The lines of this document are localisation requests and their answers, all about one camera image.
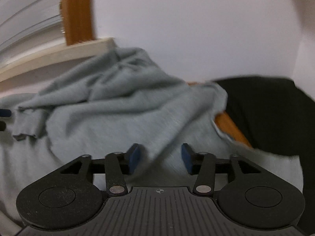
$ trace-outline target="black cloth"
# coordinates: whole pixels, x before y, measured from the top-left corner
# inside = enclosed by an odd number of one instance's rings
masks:
[[[298,226],[315,233],[315,102],[285,78],[218,80],[228,93],[226,112],[254,148],[299,155],[306,208]]]

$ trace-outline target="green-gray fabric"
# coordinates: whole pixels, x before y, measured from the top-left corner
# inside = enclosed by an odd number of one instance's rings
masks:
[[[138,48],[116,48],[56,78],[36,95],[5,97],[13,109],[0,132],[0,234],[20,223],[15,199],[25,186],[82,155],[94,159],[126,151],[145,152],[128,186],[193,186],[180,156],[182,143],[218,158],[241,154],[302,190],[298,157],[280,157],[235,143],[214,124],[226,107],[226,92],[215,83],[189,87],[164,73]],[[224,184],[218,176],[216,188]],[[105,189],[104,177],[94,184]]]

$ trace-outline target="silver screw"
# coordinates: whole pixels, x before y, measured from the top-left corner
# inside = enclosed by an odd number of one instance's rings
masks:
[[[120,185],[115,185],[112,186],[111,188],[109,188],[109,191],[113,194],[120,194],[125,190],[124,187],[120,186]]]
[[[211,187],[207,185],[199,185],[196,187],[196,190],[199,193],[208,193],[211,191]]]

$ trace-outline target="crosshair symbol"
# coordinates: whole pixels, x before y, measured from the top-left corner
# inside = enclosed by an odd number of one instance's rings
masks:
[[[160,189],[157,189],[156,192],[157,192],[158,194],[162,194],[162,193],[164,193],[165,191],[160,188]]]

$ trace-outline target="ribbed black surface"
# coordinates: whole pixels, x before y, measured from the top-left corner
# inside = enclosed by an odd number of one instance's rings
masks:
[[[134,187],[110,198],[92,220],[65,231],[31,227],[18,236],[302,236],[296,228],[257,231],[227,219],[210,198],[192,195],[186,187]]]

